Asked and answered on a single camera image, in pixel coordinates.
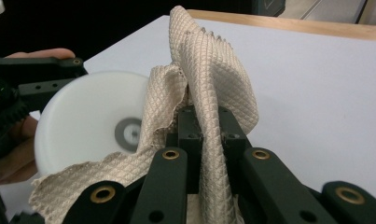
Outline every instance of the wooden table edge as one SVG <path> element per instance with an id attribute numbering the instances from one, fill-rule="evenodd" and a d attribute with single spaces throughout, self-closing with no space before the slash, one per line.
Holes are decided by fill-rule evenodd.
<path id="1" fill-rule="evenodd" d="M 188 9 L 188 13 L 194 19 L 223 21 L 242 25 L 303 32 L 308 34 L 333 35 L 376 41 L 376 26 L 373 25 L 327 21 L 303 21 L 196 9 Z"/>

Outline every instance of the human hand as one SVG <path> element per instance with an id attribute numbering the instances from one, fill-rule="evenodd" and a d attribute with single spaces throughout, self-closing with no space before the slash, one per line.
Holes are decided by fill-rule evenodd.
<path id="1" fill-rule="evenodd" d="M 31 53 L 18 52 L 7 58 L 75 58 L 69 49 L 46 49 Z M 38 121 L 31 116 L 17 122 L 9 131 L 18 144 L 4 158 L 0 159 L 0 185 L 21 182 L 36 174 L 34 139 Z"/>

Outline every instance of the table surface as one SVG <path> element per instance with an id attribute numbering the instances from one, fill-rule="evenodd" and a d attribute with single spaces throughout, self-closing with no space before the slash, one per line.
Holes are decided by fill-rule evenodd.
<path id="1" fill-rule="evenodd" d="M 376 196 L 376 26 L 199 10 L 188 12 L 198 19 L 199 25 L 226 37 L 246 66 L 247 73 L 253 74 L 250 78 L 260 114 L 258 126 L 249 135 L 255 146 L 293 148 L 293 155 L 283 150 L 275 152 L 290 165 L 294 174 L 314 189 L 320 189 L 329 179 L 342 178 Z M 155 65 L 169 64 L 168 20 L 167 16 L 160 17 L 89 59 L 85 63 L 87 70 L 90 73 L 122 70 L 148 76 Z M 274 53 L 266 48 L 268 43 L 275 45 L 272 47 Z M 347 66 L 341 69 L 340 64 Z M 362 75 L 370 69 L 373 71 L 366 77 Z M 326 72 L 323 80 L 315 79 L 319 72 Z M 308 93 L 299 94 L 296 90 Z M 297 102 L 290 104 L 288 97 Z M 330 106 L 335 109 L 329 112 Z M 358 113 L 360 110 L 364 110 L 364 115 Z M 313 150 L 323 147 L 323 156 L 301 148 L 307 146 L 314 147 Z M 341 148 L 341 151 L 329 149 L 329 146 Z M 355 152 L 343 151 L 346 147 Z M 357 151 L 360 148 L 364 148 L 365 153 L 360 154 Z M 323 162 L 339 163 L 336 164 L 339 167 L 337 170 L 332 166 L 321 167 Z M 9 217 L 22 209 L 29 210 L 27 200 L 33 189 L 30 183 L 31 180 L 0 186 Z"/>
<path id="2" fill-rule="evenodd" d="M 334 35 L 357 39 L 376 40 L 376 26 L 324 21 L 302 21 L 284 18 L 263 17 L 226 12 L 190 9 L 195 19 L 224 21 L 243 25 L 267 27 L 316 35 Z"/>

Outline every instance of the beige fabric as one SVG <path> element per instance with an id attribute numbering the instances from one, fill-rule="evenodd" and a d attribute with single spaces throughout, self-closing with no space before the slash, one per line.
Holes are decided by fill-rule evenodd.
<path id="1" fill-rule="evenodd" d="M 78 195 L 93 183 L 113 180 L 126 186 L 144 175 L 165 135 L 174 131 L 175 110 L 189 103 L 195 105 L 204 143 L 200 195 L 188 196 L 188 223 L 237 223 L 217 108 L 231 110 L 249 133 L 258 122 L 250 81 L 225 40 L 206 33 L 182 7 L 174 8 L 170 18 L 173 61 L 151 71 L 137 153 L 114 153 L 36 180 L 30 204 L 47 223 L 62 223 Z"/>

